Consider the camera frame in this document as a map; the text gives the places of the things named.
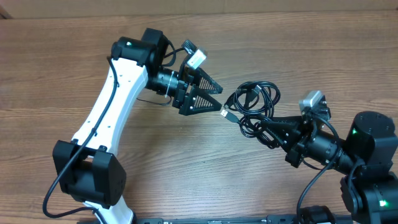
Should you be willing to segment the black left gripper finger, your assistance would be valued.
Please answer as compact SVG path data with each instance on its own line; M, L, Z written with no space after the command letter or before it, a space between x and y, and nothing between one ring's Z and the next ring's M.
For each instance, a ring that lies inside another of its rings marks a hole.
M201 68L195 70L193 84L210 95L221 94L223 91L223 88Z
M182 98L182 106L179 113L189 116L199 113L219 111L221 103L210 96L205 90L193 85L189 93L185 93Z

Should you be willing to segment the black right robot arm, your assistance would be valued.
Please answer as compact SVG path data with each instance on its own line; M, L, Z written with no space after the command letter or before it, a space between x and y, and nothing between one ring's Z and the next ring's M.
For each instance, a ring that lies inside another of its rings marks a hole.
M346 139L321 129L328 122L313 116L261 121L285 151L285 160L298 167L311 158L345 175L341 197L358 223L397 223L397 176L391 171L397 149L393 121L374 111L358 113Z

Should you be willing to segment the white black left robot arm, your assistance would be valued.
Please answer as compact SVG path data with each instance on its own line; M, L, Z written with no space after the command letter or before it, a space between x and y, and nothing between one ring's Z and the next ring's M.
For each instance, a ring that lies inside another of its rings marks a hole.
M142 38L121 37L111 47L109 72L90 114L70 141L57 141L53 187L92 211L98 223L135 223L123 192L127 174L118 147L132 107L144 89L169 99L184 116L219 111L223 89L202 68L207 53L186 40L180 68L173 70L177 49L161 30L146 29Z

